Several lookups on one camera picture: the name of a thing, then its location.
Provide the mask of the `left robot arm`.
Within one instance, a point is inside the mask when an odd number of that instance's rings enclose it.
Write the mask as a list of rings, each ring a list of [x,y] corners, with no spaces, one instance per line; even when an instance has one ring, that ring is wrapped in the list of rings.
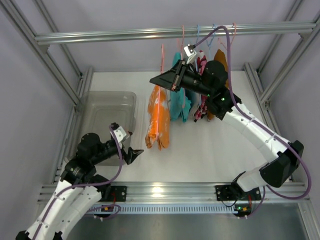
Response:
[[[109,197],[117,177],[107,179],[97,174],[96,165],[113,156],[118,157],[120,166],[130,165],[143,153],[131,147],[125,150],[123,143],[132,132],[118,125],[112,125],[109,132],[106,142],[93,132],[81,137],[46,206],[28,229],[17,234],[17,240],[65,240],[98,201]]]

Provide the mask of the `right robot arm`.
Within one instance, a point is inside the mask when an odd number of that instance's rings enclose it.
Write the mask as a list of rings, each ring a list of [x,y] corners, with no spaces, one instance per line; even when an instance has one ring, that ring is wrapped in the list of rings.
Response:
[[[208,110],[221,121],[234,127],[264,157],[261,166],[241,172],[230,184],[241,196],[255,188],[280,188],[299,167],[304,145],[290,142],[258,120],[242,100],[226,87],[228,73],[216,60],[208,61],[201,74],[179,60],[170,70],[150,79],[150,83],[172,92],[181,88],[206,97]]]

